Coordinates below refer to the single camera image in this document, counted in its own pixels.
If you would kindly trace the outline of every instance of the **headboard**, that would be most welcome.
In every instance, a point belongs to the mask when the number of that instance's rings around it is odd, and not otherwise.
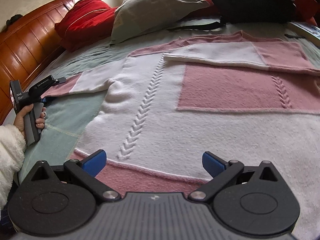
[[[19,79],[25,90],[64,51],[54,24],[60,22],[72,7],[70,0],[54,0],[0,33],[0,124],[12,109],[9,81]]]

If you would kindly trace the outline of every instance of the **bolt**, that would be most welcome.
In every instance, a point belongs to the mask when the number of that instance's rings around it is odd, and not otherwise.
[[[202,192],[202,191],[194,191],[190,193],[190,197],[193,199],[204,199],[206,197],[206,193]]]
[[[107,199],[115,199],[115,198],[118,197],[118,195],[119,195],[119,193],[118,193],[118,192],[115,192],[114,190],[108,190],[108,191],[105,191],[105,192],[102,194],[102,196],[103,196],[104,198],[107,198]]]

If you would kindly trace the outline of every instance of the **white pillow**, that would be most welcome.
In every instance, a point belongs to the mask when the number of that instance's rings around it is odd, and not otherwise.
[[[162,29],[209,6],[205,0],[124,0],[115,11],[111,43]]]

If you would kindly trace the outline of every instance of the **white fluffy sleeve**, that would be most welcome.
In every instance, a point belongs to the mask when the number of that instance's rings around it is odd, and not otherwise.
[[[18,128],[12,124],[0,126],[0,209],[7,203],[13,175],[24,160],[26,142]]]

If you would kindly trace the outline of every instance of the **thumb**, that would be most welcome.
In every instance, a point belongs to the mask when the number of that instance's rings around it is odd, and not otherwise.
[[[22,108],[20,110],[19,113],[17,113],[17,116],[19,117],[24,117],[27,113],[29,113],[33,108],[33,104],[29,105],[29,106],[25,106],[24,108]]]

